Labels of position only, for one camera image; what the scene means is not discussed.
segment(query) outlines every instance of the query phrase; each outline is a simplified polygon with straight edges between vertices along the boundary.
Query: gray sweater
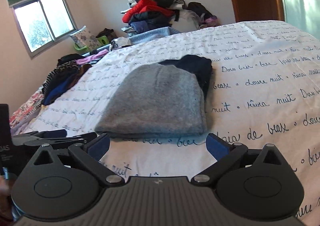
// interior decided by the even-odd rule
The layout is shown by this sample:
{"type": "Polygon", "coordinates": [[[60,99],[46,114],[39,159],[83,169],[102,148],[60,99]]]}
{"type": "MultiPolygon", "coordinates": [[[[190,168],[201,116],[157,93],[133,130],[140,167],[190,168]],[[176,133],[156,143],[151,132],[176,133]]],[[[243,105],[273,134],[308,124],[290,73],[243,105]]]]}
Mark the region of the gray sweater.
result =
{"type": "Polygon", "coordinates": [[[197,136],[206,129],[196,76],[158,63],[140,66],[124,79],[95,127],[112,138],[197,136]]]}

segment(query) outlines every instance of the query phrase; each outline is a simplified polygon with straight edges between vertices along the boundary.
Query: screw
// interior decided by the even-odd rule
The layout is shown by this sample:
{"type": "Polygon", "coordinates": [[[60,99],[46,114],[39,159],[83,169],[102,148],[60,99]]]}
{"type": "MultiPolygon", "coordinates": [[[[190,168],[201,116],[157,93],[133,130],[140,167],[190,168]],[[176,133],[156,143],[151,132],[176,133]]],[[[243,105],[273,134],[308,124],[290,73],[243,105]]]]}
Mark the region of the screw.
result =
{"type": "Polygon", "coordinates": [[[122,177],[119,176],[119,175],[109,175],[107,178],[106,178],[106,181],[108,183],[120,183],[122,180],[122,177]]]}
{"type": "Polygon", "coordinates": [[[198,174],[193,178],[197,183],[206,183],[210,180],[210,177],[205,174],[198,174]]]}

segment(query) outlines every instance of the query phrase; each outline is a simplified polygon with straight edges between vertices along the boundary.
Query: bedsheet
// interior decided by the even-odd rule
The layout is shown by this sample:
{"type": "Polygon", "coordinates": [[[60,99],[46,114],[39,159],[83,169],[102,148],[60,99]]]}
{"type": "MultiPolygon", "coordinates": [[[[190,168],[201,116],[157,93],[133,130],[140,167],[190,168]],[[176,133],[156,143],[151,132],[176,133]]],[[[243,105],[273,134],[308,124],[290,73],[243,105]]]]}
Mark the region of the bedsheet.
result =
{"type": "MultiPolygon", "coordinates": [[[[208,132],[249,148],[276,144],[301,180],[297,217],[320,223],[320,41],[279,21],[241,22],[175,34],[110,52],[25,132],[93,131],[122,80],[142,64],[195,54],[212,60],[208,132]]],[[[189,179],[216,162],[205,138],[113,140],[101,163],[124,177],[189,179]]]]}

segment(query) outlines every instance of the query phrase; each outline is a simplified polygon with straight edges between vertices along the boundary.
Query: red jacket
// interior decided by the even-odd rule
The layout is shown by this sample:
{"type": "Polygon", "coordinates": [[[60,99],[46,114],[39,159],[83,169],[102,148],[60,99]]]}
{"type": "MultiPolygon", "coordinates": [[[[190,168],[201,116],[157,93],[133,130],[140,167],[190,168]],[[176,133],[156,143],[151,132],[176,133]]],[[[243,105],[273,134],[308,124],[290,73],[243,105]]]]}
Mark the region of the red jacket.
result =
{"type": "Polygon", "coordinates": [[[172,16],[174,12],[169,9],[165,9],[157,6],[157,3],[152,0],[140,0],[132,9],[126,12],[126,14],[122,17],[122,21],[124,23],[129,23],[131,17],[138,13],[148,12],[148,11],[156,11],[161,12],[165,16],[172,16]]]}

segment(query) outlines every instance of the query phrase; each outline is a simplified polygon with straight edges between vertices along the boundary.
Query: floral pillowcase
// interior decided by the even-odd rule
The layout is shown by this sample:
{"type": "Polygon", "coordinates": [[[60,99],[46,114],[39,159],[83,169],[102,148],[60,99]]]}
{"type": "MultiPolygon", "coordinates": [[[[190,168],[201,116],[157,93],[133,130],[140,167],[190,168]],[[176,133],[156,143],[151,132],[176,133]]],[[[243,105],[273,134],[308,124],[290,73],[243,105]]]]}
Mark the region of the floral pillowcase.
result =
{"type": "Polygon", "coordinates": [[[81,30],[70,34],[71,39],[80,47],[88,47],[89,50],[94,50],[101,47],[98,39],[84,26],[81,30]]]}

